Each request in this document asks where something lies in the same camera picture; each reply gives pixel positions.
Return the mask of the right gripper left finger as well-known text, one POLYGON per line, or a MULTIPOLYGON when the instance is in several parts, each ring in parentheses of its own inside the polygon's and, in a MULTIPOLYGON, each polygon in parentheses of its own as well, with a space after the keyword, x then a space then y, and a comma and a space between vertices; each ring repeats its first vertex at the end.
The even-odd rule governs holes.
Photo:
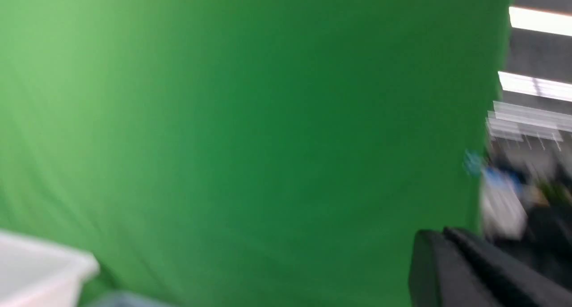
POLYGON ((501 307, 463 254, 441 232, 415 234, 408 277, 413 307, 501 307))

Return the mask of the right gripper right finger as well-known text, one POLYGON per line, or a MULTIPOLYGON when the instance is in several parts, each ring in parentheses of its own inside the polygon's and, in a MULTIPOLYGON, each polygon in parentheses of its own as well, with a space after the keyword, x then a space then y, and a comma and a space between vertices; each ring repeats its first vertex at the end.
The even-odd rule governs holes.
POLYGON ((569 307, 571 292, 492 244, 461 228, 444 236, 504 307, 569 307))

